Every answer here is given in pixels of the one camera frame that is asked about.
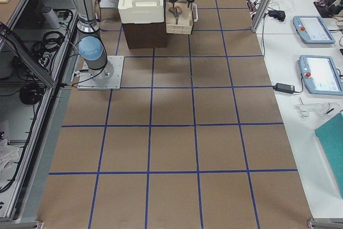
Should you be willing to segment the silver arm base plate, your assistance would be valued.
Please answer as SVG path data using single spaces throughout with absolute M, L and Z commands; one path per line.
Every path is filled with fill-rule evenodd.
M 107 65 L 103 70 L 92 70 L 84 61 L 80 74 L 79 90 L 119 90 L 124 66 L 124 56 L 107 56 Z

